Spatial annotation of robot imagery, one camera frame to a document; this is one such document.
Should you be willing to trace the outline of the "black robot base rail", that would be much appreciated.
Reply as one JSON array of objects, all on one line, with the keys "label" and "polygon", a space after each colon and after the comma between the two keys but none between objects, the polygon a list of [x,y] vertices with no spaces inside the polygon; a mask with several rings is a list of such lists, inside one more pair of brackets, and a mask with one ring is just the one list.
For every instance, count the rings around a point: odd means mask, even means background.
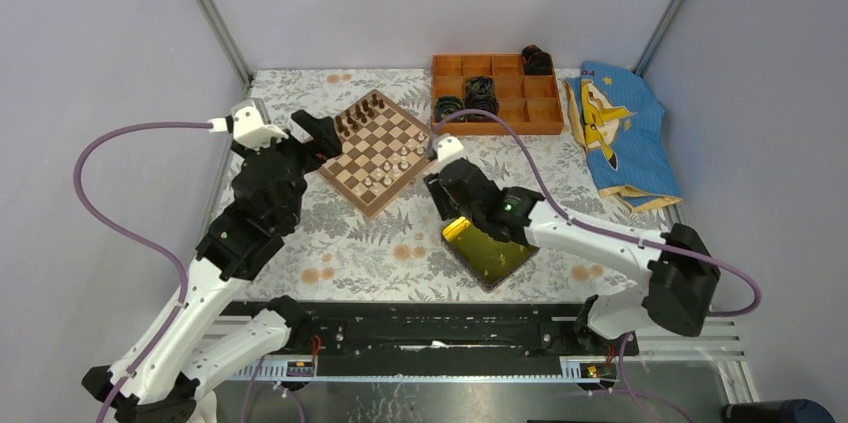
[{"label": "black robot base rail", "polygon": [[557,377],[567,359],[602,364],[618,348],[588,350],[577,304],[305,302],[306,336],[269,360],[300,358],[320,378]]}]

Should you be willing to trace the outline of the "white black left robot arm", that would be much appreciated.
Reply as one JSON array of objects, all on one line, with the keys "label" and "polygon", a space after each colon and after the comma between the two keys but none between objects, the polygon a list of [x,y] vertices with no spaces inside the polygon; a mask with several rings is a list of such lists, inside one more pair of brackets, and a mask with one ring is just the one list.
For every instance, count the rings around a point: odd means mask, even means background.
[{"label": "white black left robot arm", "polygon": [[209,224],[195,258],[176,264],[178,287],[143,336],[113,364],[85,374],[84,388],[101,405],[99,420],[205,422],[222,381],[272,351],[296,354],[309,344],[309,316],[283,296],[240,330],[198,348],[220,312],[299,225],[306,175],[342,151],[332,118],[304,110],[292,118],[306,140],[252,106],[201,123],[203,130],[230,134],[243,160],[232,182],[233,202]]}]

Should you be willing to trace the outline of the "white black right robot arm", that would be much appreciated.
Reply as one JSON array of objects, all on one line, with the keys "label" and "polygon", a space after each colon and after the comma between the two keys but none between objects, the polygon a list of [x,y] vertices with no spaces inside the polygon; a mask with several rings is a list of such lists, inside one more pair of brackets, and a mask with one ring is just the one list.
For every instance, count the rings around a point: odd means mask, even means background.
[{"label": "white black right robot arm", "polygon": [[613,340],[659,327],[683,337],[700,335],[720,279],[692,228],[640,230],[557,211],[551,198],[522,188],[500,188],[466,159],[425,176],[440,217],[464,217],[494,241],[564,250],[613,269],[634,286],[586,300],[573,329],[575,345],[597,355]]}]

